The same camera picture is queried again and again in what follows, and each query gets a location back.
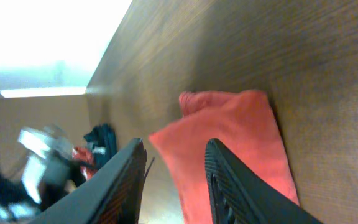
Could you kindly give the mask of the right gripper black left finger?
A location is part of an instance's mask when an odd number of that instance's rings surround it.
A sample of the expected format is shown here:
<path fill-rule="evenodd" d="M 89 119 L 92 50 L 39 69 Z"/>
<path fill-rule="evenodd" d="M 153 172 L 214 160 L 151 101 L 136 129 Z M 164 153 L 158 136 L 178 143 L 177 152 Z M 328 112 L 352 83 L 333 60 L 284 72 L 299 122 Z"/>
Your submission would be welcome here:
<path fill-rule="evenodd" d="M 31 223 L 138 223 L 147 151 L 134 138 L 87 182 Z"/>

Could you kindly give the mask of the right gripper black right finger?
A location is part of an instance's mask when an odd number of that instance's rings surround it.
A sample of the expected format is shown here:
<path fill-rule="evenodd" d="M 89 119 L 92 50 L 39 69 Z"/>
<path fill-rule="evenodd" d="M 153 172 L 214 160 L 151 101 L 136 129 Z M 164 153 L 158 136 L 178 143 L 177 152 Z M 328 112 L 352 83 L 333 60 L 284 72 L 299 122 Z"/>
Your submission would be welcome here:
<path fill-rule="evenodd" d="M 204 168 L 214 223 L 320 223 L 258 177 L 218 139 L 207 143 Z"/>

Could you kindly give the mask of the orange McKinney Boyd soccer t-shirt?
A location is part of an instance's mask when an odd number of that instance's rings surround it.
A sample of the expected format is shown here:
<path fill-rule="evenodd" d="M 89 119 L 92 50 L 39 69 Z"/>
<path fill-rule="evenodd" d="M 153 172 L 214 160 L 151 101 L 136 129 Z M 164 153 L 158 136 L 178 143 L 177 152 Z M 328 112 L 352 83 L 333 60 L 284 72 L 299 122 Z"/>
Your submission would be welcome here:
<path fill-rule="evenodd" d="M 206 145 L 220 140 L 262 180 L 298 203 L 287 154 L 267 95 L 183 92 L 182 119 L 151 134 L 178 190 L 185 223 L 212 223 L 204 168 Z"/>

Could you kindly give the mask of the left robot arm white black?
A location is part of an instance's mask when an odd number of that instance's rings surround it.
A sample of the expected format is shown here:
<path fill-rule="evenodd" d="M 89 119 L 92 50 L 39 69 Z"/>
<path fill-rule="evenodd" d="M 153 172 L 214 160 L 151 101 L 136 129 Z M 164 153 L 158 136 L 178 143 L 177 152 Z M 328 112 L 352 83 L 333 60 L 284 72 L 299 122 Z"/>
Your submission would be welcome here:
<path fill-rule="evenodd" d="M 24 152 L 10 171 L 0 170 L 0 223 L 30 220 L 86 180 L 58 126 L 23 127 L 17 142 Z"/>

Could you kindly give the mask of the folded red 2013 soccer shirt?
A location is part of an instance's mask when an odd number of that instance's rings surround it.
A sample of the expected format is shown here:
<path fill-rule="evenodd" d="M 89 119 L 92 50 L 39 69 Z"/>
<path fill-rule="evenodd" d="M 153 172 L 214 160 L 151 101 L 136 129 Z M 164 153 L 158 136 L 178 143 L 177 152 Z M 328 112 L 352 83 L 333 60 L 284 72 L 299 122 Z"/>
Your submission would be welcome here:
<path fill-rule="evenodd" d="M 94 156 L 86 147 L 75 146 L 72 150 L 72 157 L 74 161 L 79 162 L 80 172 L 86 180 L 90 180 L 97 173 Z"/>

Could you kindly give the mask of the folded navy blue shirt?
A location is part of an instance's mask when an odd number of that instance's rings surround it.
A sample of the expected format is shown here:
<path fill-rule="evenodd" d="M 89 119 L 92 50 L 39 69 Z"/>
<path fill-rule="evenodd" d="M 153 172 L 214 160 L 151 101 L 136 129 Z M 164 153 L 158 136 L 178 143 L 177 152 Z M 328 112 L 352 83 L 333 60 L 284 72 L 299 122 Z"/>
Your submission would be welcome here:
<path fill-rule="evenodd" d="M 94 157 L 95 167 L 102 168 L 118 151 L 116 133 L 108 123 L 95 126 L 83 136 Z"/>

